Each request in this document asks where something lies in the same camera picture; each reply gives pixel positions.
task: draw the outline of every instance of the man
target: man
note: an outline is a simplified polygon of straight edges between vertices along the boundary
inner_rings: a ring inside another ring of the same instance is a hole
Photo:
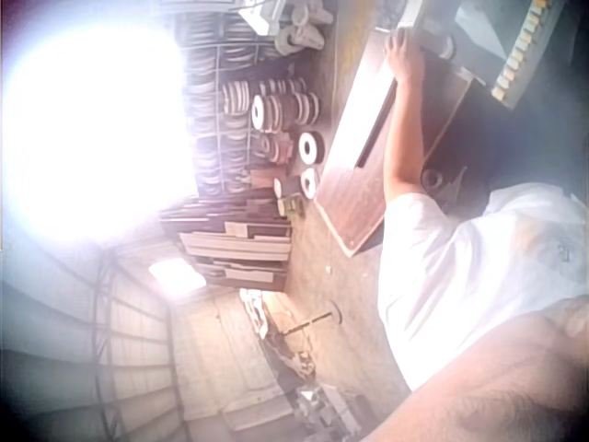
[[[368,440],[561,440],[587,405],[585,208],[527,184],[454,225],[421,186],[424,61],[406,29],[388,60],[378,309],[415,392]]]

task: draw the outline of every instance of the concrete floor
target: concrete floor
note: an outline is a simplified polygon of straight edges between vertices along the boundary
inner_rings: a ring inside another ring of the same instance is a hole
[[[318,129],[327,145],[337,129],[355,66],[375,20],[376,1],[337,3],[338,20],[326,29],[324,51],[312,54],[301,67],[311,89],[321,97],[324,111]],[[498,21],[501,13],[509,14],[504,5],[502,8],[495,17]],[[584,197],[589,87],[584,78],[555,60],[548,51],[509,127],[502,128],[503,142],[498,146],[502,161],[493,176],[495,188],[541,180]],[[295,164],[294,172],[301,168]],[[341,326],[323,321],[307,331],[318,379],[363,394],[378,419],[384,419],[410,391],[376,312],[381,246],[346,258],[314,204],[307,206],[304,218],[294,221],[293,243],[288,296],[282,302],[298,320],[322,313],[328,300],[335,301],[343,315]]]

